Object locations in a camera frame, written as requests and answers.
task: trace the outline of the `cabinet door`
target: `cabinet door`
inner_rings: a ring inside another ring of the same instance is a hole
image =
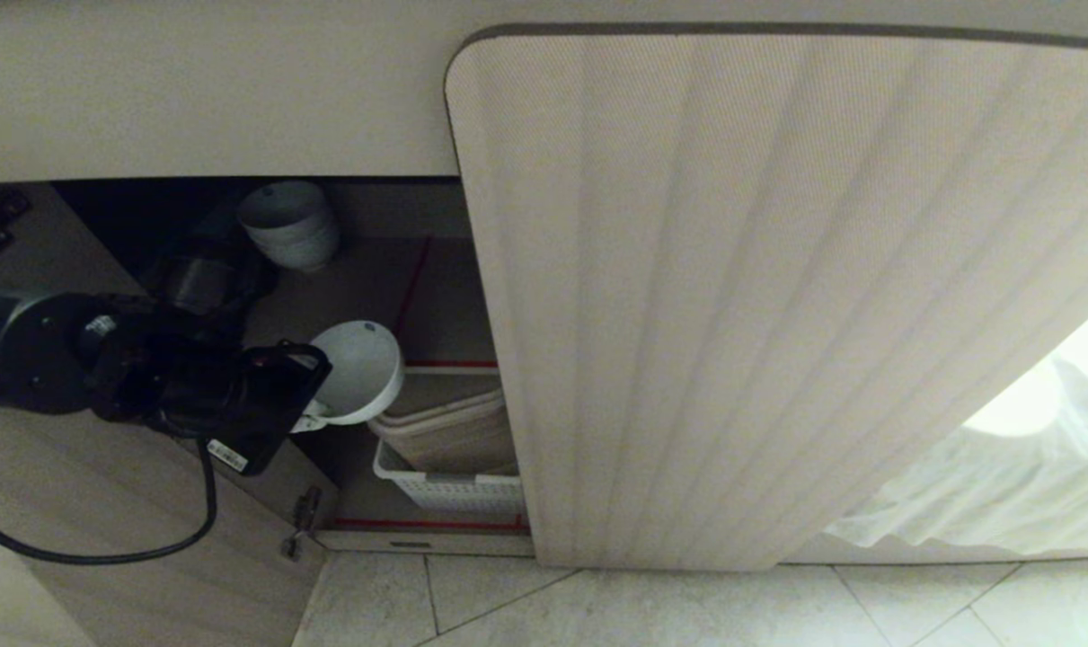
[[[0,287],[138,290],[48,185],[21,189],[34,209],[0,256]],[[0,644],[290,644],[324,551],[309,542],[300,561],[281,557],[293,527],[277,506],[301,489],[290,469],[272,472],[260,502],[219,478],[214,528],[162,560],[81,568],[0,548]],[[144,427],[0,409],[0,528],[28,544],[79,553],[173,544],[203,519],[201,483],[194,455]]]
[[[448,71],[541,561],[772,565],[1088,315],[1088,49],[776,29]]]

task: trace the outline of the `black cable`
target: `black cable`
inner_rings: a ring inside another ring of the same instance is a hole
[[[0,545],[9,550],[13,550],[13,552],[17,552],[20,556],[32,557],[34,560],[53,561],[58,562],[58,564],[72,564],[76,567],[132,564],[135,561],[157,560],[159,557],[169,557],[174,552],[180,552],[196,544],[196,542],[203,539],[203,536],[212,530],[212,524],[215,523],[215,474],[212,471],[212,458],[208,451],[208,438],[196,438],[196,449],[198,449],[199,453],[199,463],[203,468],[203,505],[206,505],[206,517],[199,530],[190,534],[185,540],[175,542],[175,544],[163,548],[141,550],[140,552],[125,552],[121,556],[69,556],[67,552],[54,552],[23,544],[22,540],[15,540],[2,532],[0,532]]]

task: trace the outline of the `beige container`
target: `beige container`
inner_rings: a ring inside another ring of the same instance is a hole
[[[518,473],[497,376],[408,375],[399,398],[368,426],[421,472]]]

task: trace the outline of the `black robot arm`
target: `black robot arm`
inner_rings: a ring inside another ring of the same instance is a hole
[[[215,517],[210,453],[259,474],[332,366],[310,345],[243,349],[206,319],[145,298],[0,291],[0,407],[60,414],[85,409],[198,444],[207,519],[186,540],[125,556],[0,544],[38,560],[123,564],[170,556],[201,539]]]

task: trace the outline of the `white cloth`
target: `white cloth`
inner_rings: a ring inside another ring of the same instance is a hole
[[[1056,408],[1034,398],[1040,426],[1024,431],[1035,433],[988,428],[988,406],[969,422],[978,419],[984,431],[959,428],[827,533],[864,547],[891,534],[912,545],[934,537],[1022,556],[1088,549],[1088,323],[1028,375],[1019,388],[1035,388],[1040,375],[1056,389]],[[1010,391],[996,402],[1019,407],[1019,393]]]

